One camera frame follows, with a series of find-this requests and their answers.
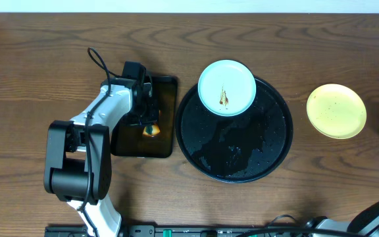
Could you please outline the orange green sponge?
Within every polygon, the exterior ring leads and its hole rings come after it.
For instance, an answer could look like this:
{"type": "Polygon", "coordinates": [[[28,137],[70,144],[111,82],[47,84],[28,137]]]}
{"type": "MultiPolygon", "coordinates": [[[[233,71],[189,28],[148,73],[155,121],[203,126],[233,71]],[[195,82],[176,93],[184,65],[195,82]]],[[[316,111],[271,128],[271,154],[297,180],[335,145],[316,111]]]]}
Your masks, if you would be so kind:
{"type": "Polygon", "coordinates": [[[157,123],[145,126],[143,129],[143,136],[153,138],[161,133],[157,123]]]}

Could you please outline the yellow plate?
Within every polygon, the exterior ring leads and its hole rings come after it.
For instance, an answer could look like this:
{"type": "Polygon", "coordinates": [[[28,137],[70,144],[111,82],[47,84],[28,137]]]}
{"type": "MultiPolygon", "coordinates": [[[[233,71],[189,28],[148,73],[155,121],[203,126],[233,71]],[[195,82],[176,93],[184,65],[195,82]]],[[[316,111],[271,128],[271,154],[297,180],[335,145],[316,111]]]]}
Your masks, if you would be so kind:
{"type": "Polygon", "coordinates": [[[329,138],[352,138],[366,124],[363,100],[352,89],[340,84],[325,84],[313,90],[306,110],[312,126],[329,138]]]}

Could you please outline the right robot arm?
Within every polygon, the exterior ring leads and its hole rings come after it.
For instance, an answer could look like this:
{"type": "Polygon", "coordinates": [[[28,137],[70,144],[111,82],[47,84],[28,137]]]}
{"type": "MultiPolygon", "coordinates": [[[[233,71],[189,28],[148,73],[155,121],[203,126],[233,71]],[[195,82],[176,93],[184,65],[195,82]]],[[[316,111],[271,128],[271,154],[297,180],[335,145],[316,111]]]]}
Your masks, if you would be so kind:
{"type": "Polygon", "coordinates": [[[310,220],[307,228],[351,232],[363,236],[379,236],[379,201],[360,212],[350,223],[328,219],[325,216],[310,220]]]}

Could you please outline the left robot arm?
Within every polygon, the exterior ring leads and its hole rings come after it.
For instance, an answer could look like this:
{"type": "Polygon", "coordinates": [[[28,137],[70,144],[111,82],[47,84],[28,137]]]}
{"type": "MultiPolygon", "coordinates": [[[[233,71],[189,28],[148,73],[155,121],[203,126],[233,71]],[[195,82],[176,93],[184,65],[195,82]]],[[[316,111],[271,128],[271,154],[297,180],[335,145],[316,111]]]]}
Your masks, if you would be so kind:
{"type": "Polygon", "coordinates": [[[53,121],[47,133],[45,191],[77,210],[89,236],[118,236],[122,218],[108,195],[111,183],[113,128],[129,112],[147,111],[153,100],[150,82],[105,84],[79,115],[53,121]]]}

